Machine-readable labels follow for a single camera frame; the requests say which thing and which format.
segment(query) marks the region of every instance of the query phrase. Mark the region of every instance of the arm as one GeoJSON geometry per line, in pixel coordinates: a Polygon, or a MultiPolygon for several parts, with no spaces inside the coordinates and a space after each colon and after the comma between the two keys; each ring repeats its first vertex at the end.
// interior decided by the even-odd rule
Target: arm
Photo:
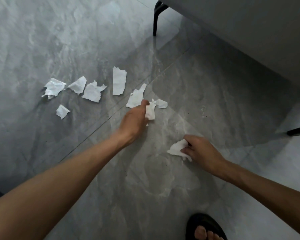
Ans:
{"type": "Polygon", "coordinates": [[[205,138],[186,135],[188,154],[204,170],[236,185],[280,217],[300,234],[300,192],[231,163],[205,138]]]}
{"type": "Polygon", "coordinates": [[[0,198],[0,240],[44,239],[98,172],[145,129],[143,100],[107,140],[19,185],[0,198]]]}

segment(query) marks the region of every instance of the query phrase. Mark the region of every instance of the paper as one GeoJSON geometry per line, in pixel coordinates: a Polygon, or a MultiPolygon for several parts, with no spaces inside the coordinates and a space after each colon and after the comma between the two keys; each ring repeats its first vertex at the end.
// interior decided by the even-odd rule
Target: paper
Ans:
{"type": "Polygon", "coordinates": [[[167,153],[171,154],[171,155],[177,155],[177,156],[181,156],[183,160],[185,160],[186,158],[192,162],[192,159],[190,156],[188,156],[187,154],[181,152],[181,149],[184,149],[185,147],[187,147],[189,144],[185,139],[182,139],[181,141],[178,141],[177,143],[173,144],[170,149],[167,151],[167,153]]]}
{"type": "Polygon", "coordinates": [[[87,85],[82,97],[84,99],[88,99],[88,100],[98,103],[101,98],[101,91],[103,91],[106,88],[107,88],[107,86],[105,86],[104,84],[101,87],[98,87],[97,82],[94,81],[93,83],[90,83],[87,85]]]}
{"type": "Polygon", "coordinates": [[[168,102],[163,101],[163,100],[161,100],[161,99],[157,99],[157,100],[155,101],[155,103],[156,103],[156,105],[158,105],[159,109],[165,109],[165,108],[168,107],[168,102]]]}
{"type": "Polygon", "coordinates": [[[120,70],[117,67],[112,68],[113,70],[113,90],[112,95],[120,95],[124,93],[126,87],[127,72],[120,70]]]}
{"type": "Polygon", "coordinates": [[[66,83],[51,78],[50,81],[45,85],[45,87],[47,88],[46,92],[41,97],[48,95],[48,99],[52,99],[54,96],[57,96],[59,92],[64,90],[65,86],[66,83]]]}
{"type": "Polygon", "coordinates": [[[69,112],[70,110],[62,106],[61,104],[59,105],[59,108],[56,110],[57,116],[59,116],[61,119],[63,119],[69,112]]]}
{"type": "Polygon", "coordinates": [[[134,108],[141,104],[143,100],[143,92],[146,89],[147,84],[142,84],[141,88],[139,90],[135,89],[133,93],[130,94],[128,103],[126,107],[128,108],[134,108]]]}
{"type": "Polygon", "coordinates": [[[86,85],[87,79],[82,76],[78,80],[76,80],[74,83],[71,83],[68,88],[70,88],[72,91],[74,91],[76,94],[80,94],[84,92],[84,86],[86,85]]]}
{"type": "Polygon", "coordinates": [[[152,102],[150,102],[150,104],[147,105],[145,108],[145,117],[148,118],[149,120],[155,119],[155,107],[156,107],[156,103],[152,99],[152,102]]]}

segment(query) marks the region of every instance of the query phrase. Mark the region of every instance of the flip-flop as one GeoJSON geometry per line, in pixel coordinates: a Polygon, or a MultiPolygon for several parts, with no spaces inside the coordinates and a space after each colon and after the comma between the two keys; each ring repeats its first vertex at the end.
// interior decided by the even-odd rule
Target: flip-flop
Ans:
{"type": "Polygon", "coordinates": [[[220,238],[228,240],[221,226],[209,215],[203,213],[196,213],[192,215],[185,230],[185,240],[196,240],[195,231],[197,226],[203,226],[206,231],[212,231],[218,234],[220,238]]]}

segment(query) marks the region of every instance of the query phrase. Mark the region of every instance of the big toe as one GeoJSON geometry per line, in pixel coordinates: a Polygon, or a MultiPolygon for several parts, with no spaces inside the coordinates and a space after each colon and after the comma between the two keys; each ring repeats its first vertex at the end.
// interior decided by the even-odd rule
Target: big toe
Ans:
{"type": "Polygon", "coordinates": [[[195,232],[194,232],[194,237],[197,240],[206,240],[207,239],[207,231],[203,226],[197,226],[195,232]]]}

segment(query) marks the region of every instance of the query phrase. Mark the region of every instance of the tissue paper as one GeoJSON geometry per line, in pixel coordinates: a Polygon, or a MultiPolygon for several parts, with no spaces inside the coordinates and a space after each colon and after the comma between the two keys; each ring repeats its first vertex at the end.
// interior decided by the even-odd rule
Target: tissue paper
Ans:
{"type": "Polygon", "coordinates": [[[127,72],[125,70],[120,70],[117,67],[112,68],[113,70],[113,90],[112,95],[120,95],[124,93],[126,87],[127,72]]]}
{"type": "Polygon", "coordinates": [[[181,141],[178,141],[177,143],[173,144],[170,149],[167,151],[167,153],[171,154],[171,155],[177,155],[177,156],[181,156],[183,160],[185,160],[186,158],[192,162],[192,159],[190,156],[188,156],[187,154],[184,154],[183,152],[181,152],[181,149],[184,149],[185,147],[187,147],[189,144],[185,139],[182,139],[181,141]]]}
{"type": "Polygon", "coordinates": [[[155,107],[156,107],[156,103],[152,99],[152,102],[150,102],[150,104],[147,105],[145,108],[145,117],[148,118],[149,120],[155,119],[155,107]]]}
{"type": "Polygon", "coordinates": [[[80,93],[84,92],[84,86],[86,85],[86,82],[87,79],[84,76],[82,76],[74,83],[70,84],[68,88],[70,88],[72,91],[79,95],[80,93]]]}
{"type": "Polygon", "coordinates": [[[59,108],[56,110],[57,116],[59,116],[61,119],[63,119],[69,112],[70,110],[62,106],[61,104],[59,105],[59,108]]]}
{"type": "Polygon", "coordinates": [[[50,81],[45,85],[45,87],[47,88],[46,92],[41,97],[48,95],[48,99],[52,99],[54,96],[57,96],[59,92],[64,90],[65,86],[66,83],[51,78],[50,81]]]}
{"type": "Polygon", "coordinates": [[[157,100],[155,101],[155,103],[156,103],[156,105],[158,105],[159,109],[165,109],[165,108],[168,107],[168,102],[163,101],[163,100],[161,100],[161,99],[157,99],[157,100]]]}
{"type": "Polygon", "coordinates": [[[147,84],[142,84],[141,88],[139,90],[135,89],[133,93],[130,94],[128,103],[126,107],[128,108],[134,108],[141,104],[143,100],[143,92],[146,89],[147,84]]]}
{"type": "Polygon", "coordinates": [[[97,82],[94,81],[93,83],[90,83],[87,85],[82,97],[84,99],[88,99],[88,100],[98,103],[101,98],[101,91],[103,91],[106,88],[107,88],[107,86],[105,86],[104,84],[101,87],[98,87],[97,82]]]}

